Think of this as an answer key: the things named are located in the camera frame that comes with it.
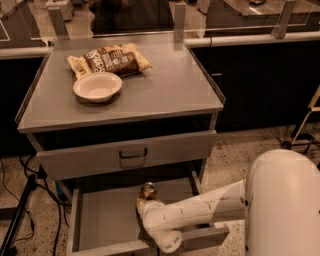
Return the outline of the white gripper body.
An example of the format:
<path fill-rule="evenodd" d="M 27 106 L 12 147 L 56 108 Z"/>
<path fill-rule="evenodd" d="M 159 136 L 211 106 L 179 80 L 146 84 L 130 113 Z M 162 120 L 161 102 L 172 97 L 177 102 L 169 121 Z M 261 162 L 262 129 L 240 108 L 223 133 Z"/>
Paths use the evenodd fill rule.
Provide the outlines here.
<path fill-rule="evenodd" d="M 142 211 L 138 212 L 142 219 L 145 218 L 146 214 L 154 209 L 158 209 L 164 206 L 164 203 L 158 200 L 146 200 L 145 204 L 143 205 Z"/>

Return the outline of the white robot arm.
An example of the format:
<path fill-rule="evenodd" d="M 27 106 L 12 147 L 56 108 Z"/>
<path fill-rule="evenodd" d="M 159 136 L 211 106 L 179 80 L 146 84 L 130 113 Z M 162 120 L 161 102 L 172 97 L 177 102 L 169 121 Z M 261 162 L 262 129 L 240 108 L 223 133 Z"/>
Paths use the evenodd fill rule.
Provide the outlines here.
<path fill-rule="evenodd" d="M 164 253 L 181 246 L 182 227 L 244 219 L 246 256 L 320 256 L 320 171 L 291 150 L 267 151 L 244 180 L 176 203 L 142 190 L 136 208 Z"/>

